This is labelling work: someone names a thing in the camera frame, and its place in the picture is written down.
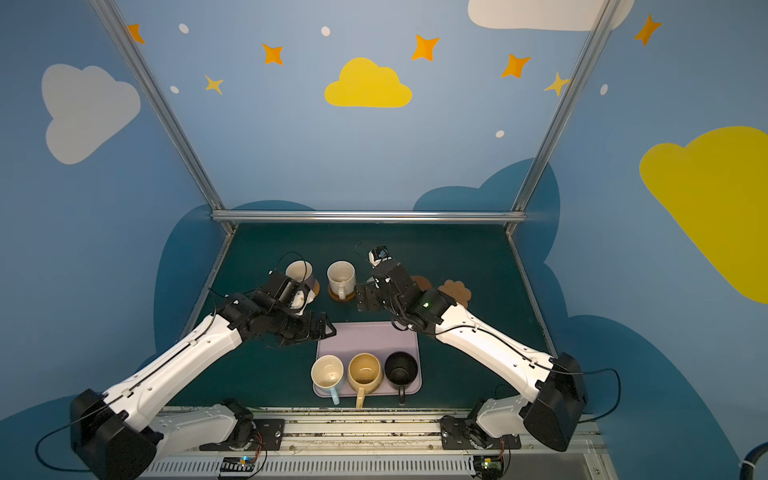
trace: blue mug handle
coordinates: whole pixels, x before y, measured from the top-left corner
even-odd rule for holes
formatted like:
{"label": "blue mug handle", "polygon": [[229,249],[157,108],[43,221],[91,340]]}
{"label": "blue mug handle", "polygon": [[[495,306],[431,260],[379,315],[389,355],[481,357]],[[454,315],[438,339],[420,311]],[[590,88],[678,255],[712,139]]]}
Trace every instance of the blue mug handle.
{"label": "blue mug handle", "polygon": [[331,387],[331,397],[333,398],[333,405],[339,405],[339,393],[336,391],[336,387]]}

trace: black hose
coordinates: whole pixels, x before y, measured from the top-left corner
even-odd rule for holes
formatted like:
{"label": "black hose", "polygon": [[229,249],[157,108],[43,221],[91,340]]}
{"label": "black hose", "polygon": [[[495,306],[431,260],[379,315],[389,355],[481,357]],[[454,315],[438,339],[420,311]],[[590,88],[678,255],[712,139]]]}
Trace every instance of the black hose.
{"label": "black hose", "polygon": [[755,464],[758,460],[760,460],[760,457],[763,455],[763,453],[766,452],[768,452],[768,442],[765,442],[762,445],[758,445],[746,454],[744,461],[741,463],[739,480],[752,480],[755,473]]}

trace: green table surface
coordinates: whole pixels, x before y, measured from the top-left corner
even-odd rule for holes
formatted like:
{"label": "green table surface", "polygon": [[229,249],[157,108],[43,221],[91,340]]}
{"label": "green table surface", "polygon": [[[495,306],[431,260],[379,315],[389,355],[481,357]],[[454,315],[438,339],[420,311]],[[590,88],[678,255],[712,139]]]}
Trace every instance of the green table surface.
{"label": "green table surface", "polygon": [[[498,330],[535,349],[546,351],[541,327],[503,229],[497,225],[414,224],[241,224],[214,281],[221,294],[245,292],[262,285],[278,259],[291,250],[313,265],[320,295],[310,309],[326,312],[334,323],[389,321],[386,312],[361,313],[354,301],[337,303],[328,293],[328,266],[347,260],[358,283],[369,278],[371,266],[355,252],[386,245],[411,275],[426,277],[433,286],[461,280],[472,291],[469,311]],[[285,271],[299,258],[291,254],[278,268]],[[210,313],[210,294],[200,319]],[[274,338],[250,339],[217,360],[170,402],[173,406],[208,406],[234,398],[249,407],[333,407],[316,396],[310,379],[315,342],[274,348]],[[422,388],[408,396],[410,408],[471,408],[480,398],[509,396],[514,390],[467,354],[434,337],[419,335]],[[355,406],[342,398],[340,407]],[[396,396],[370,396],[365,407],[396,407]]]}

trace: tray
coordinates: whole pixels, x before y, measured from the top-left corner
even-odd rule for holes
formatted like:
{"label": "tray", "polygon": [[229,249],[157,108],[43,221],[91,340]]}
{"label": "tray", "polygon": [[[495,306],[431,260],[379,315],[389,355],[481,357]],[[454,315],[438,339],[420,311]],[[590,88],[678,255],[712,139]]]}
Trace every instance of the tray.
{"label": "tray", "polygon": [[[352,390],[349,382],[346,381],[346,370],[349,361],[358,353],[372,353],[379,359],[382,369],[384,369],[386,357],[391,353],[410,353],[416,359],[419,373],[406,389],[406,395],[412,395],[422,388],[422,360],[419,358],[419,339],[416,337],[416,332],[411,330],[400,332],[390,322],[334,323],[333,326],[336,327],[336,335],[317,343],[315,359],[323,355],[335,355],[344,364],[344,378],[336,386],[339,396],[357,396],[357,392]],[[330,393],[319,390],[314,383],[312,387],[315,395],[324,399],[331,397]],[[366,396],[380,395],[397,395],[397,390],[386,381],[386,377],[375,392],[366,393]]]}

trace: black mug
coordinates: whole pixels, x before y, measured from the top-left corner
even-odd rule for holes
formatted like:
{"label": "black mug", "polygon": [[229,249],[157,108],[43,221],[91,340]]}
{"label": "black mug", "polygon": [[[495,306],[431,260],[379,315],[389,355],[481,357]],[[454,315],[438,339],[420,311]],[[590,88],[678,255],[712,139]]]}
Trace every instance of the black mug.
{"label": "black mug", "polygon": [[419,364],[412,355],[405,352],[394,352],[386,357],[384,362],[384,375],[386,381],[397,390],[400,405],[406,404],[406,389],[419,373]]}

